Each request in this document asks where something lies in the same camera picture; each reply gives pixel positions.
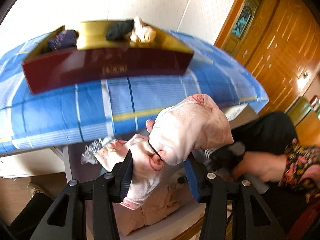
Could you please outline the floral patterned sleeve forearm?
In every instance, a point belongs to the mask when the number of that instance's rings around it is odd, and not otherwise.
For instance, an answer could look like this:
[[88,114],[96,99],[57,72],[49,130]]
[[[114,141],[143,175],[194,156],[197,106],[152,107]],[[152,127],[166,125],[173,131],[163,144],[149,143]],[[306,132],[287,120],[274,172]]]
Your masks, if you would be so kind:
[[319,146],[293,141],[285,148],[286,167],[279,186],[304,195],[307,203],[319,201]]

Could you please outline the person's right hand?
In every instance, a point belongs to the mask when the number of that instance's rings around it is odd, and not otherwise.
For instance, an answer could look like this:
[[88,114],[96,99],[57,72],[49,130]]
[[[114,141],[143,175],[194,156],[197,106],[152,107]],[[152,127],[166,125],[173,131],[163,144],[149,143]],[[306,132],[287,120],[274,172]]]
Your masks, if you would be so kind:
[[245,152],[242,161],[233,169],[233,177],[249,173],[264,182],[280,182],[286,169],[287,156],[267,152]]

